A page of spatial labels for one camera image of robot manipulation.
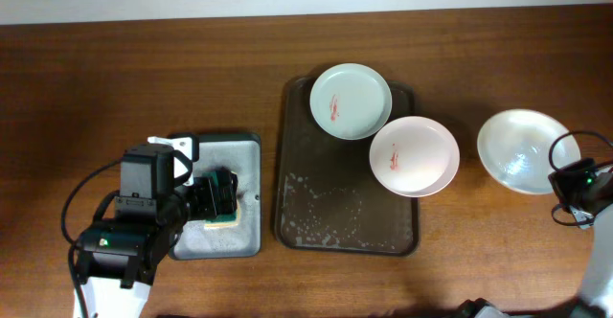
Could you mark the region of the green yellow sponge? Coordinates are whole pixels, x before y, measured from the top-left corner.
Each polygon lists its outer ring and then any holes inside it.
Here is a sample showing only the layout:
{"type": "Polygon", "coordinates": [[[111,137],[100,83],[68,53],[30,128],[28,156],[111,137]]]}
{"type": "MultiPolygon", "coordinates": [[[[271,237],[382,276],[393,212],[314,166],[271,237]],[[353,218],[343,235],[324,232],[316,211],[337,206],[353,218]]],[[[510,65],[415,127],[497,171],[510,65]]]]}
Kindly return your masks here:
{"type": "Polygon", "coordinates": [[[206,173],[208,206],[204,220],[209,224],[234,223],[238,218],[238,176],[219,168],[206,173]]]}

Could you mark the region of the pale green plate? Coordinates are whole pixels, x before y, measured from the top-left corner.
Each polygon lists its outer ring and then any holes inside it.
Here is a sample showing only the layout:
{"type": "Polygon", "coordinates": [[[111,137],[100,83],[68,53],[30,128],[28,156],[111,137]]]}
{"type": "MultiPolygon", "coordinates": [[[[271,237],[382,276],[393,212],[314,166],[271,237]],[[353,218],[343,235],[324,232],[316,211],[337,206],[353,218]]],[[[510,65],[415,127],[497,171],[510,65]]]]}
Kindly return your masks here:
{"type": "Polygon", "coordinates": [[[387,123],[392,101],[390,86],[377,71],[344,63],[330,67],[316,79],[309,107],[317,125],[329,135],[360,140],[376,134],[387,123]]]}

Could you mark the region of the white bowl plate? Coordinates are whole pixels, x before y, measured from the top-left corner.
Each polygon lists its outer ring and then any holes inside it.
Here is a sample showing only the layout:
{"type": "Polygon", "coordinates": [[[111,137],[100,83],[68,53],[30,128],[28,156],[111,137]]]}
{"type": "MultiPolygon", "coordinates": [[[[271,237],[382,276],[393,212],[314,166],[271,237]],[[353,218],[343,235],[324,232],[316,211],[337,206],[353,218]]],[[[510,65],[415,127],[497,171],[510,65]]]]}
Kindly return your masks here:
{"type": "Polygon", "coordinates": [[[580,150],[568,129],[533,110],[511,109],[490,117],[481,127],[477,149],[486,171],[508,189],[549,194],[555,167],[577,162],[580,150]]]}

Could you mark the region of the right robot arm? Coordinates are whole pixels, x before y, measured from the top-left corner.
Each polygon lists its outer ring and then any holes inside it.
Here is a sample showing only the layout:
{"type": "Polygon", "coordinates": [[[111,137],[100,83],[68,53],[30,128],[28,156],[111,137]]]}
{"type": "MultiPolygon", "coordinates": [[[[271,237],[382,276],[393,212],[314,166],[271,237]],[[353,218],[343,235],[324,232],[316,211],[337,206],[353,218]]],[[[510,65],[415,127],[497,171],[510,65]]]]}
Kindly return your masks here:
{"type": "Polygon", "coordinates": [[[575,220],[568,227],[592,228],[594,240],[578,293],[537,317],[599,318],[612,315],[612,163],[586,158],[549,175],[562,210],[575,220]]]}

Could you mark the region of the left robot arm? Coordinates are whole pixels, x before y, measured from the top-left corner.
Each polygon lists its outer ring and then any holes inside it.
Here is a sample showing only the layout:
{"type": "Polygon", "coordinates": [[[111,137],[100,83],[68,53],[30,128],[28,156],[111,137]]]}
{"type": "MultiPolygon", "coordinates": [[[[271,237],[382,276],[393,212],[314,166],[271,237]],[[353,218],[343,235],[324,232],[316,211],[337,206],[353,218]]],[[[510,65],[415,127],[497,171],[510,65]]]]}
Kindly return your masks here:
{"type": "Polygon", "coordinates": [[[77,317],[137,317],[158,264],[190,221],[238,213],[238,177],[227,169],[194,175],[195,138],[159,139],[127,149],[121,184],[72,241],[68,262],[77,317]]]}

